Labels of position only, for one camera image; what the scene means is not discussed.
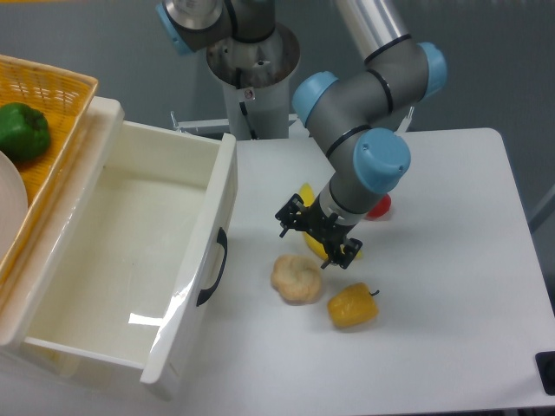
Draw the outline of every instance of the orange basket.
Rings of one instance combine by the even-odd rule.
[[[14,243],[1,259],[0,308],[14,284],[10,282],[10,272],[63,182],[62,174],[71,162],[68,155],[78,147],[75,132],[97,87],[98,81],[90,76],[0,55],[0,106],[22,102],[44,113],[51,141],[44,155],[16,164],[27,189],[29,211]]]

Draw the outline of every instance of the table surface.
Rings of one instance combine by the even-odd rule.
[[[228,262],[180,397],[157,401],[118,373],[107,391],[68,386],[3,360],[3,414],[554,406],[534,355],[555,349],[555,321],[502,139],[490,129],[404,137],[412,166],[391,192],[392,212],[350,233],[362,240],[363,259],[324,270],[322,298],[304,306],[284,303],[270,286],[277,256],[312,256],[300,233],[278,237],[273,216],[303,182],[318,192],[332,169],[312,139],[239,142]],[[337,330],[326,302],[356,282],[380,290],[380,315]]]

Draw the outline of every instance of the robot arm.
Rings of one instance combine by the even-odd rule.
[[[315,74],[293,95],[293,107],[336,173],[310,207],[293,195],[276,214],[283,231],[322,243],[327,261],[346,269],[362,247],[350,230],[395,188],[410,166],[401,137],[371,124],[443,87],[447,66],[431,43],[416,44],[388,0],[337,0],[366,71],[347,81]]]
[[[286,81],[299,58],[296,38],[275,22],[274,6],[272,0],[165,0],[158,12],[180,52],[208,47],[209,67],[221,81],[263,92]],[[331,263],[346,269],[362,247],[347,234],[410,166],[402,138],[371,125],[441,89],[447,66],[434,45],[412,40],[390,0],[336,0],[336,6],[366,70],[345,81],[329,72],[315,74],[293,95],[299,119],[336,172],[310,207],[295,194],[276,218],[281,237],[289,229],[305,231],[323,244],[323,268]],[[281,117],[278,127],[275,115],[286,116],[281,110],[288,106],[263,103],[257,98],[249,107],[226,97],[230,127],[248,126],[245,133],[232,133],[286,137],[287,119]],[[239,108],[245,119],[235,122],[231,111]]]

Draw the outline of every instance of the black drawer handle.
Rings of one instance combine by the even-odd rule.
[[[212,287],[208,289],[202,289],[199,292],[199,297],[197,298],[197,306],[202,305],[203,303],[208,301],[208,299],[210,299],[210,296],[212,296],[218,288],[219,281],[222,278],[222,274],[224,273],[225,260],[227,260],[227,235],[225,234],[224,229],[221,227],[218,231],[218,238],[216,239],[216,243],[221,244],[221,246],[224,247],[224,258],[222,260],[222,265],[219,267],[218,278],[216,279],[216,282],[214,282]]]

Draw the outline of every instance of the white drawer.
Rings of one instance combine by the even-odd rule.
[[[60,233],[58,258],[37,276],[44,287],[4,345],[61,373],[80,358],[133,368],[171,399],[206,307],[199,297],[224,268],[235,139],[123,122],[113,142],[72,230]]]

